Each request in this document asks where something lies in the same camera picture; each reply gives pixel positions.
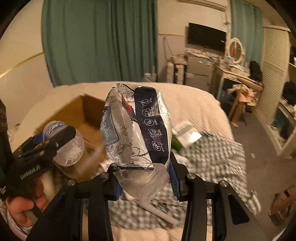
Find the person left hand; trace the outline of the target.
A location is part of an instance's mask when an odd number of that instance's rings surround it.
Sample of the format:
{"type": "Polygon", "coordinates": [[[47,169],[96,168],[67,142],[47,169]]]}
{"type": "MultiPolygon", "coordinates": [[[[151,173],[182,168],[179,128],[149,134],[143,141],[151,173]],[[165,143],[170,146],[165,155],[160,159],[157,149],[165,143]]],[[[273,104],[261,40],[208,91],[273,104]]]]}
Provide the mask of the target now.
{"type": "Polygon", "coordinates": [[[21,196],[13,198],[8,197],[6,199],[6,206],[18,225],[23,227],[32,226],[32,221],[25,215],[24,212],[33,209],[34,205],[36,205],[41,211],[44,211],[48,205],[48,201],[46,200],[44,193],[44,186],[40,178],[37,179],[34,196],[36,197],[35,201],[21,196]]]}

